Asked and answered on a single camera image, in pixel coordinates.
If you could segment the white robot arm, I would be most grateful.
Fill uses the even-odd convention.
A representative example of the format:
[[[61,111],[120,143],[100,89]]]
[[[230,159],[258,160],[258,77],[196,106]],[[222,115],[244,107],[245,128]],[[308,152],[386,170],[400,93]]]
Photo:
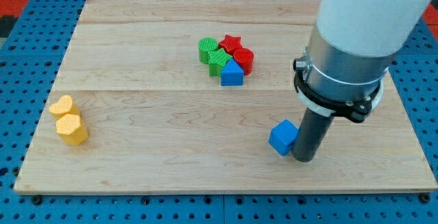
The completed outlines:
[[[430,0],[322,0],[307,47],[306,85],[358,101],[380,85]]]

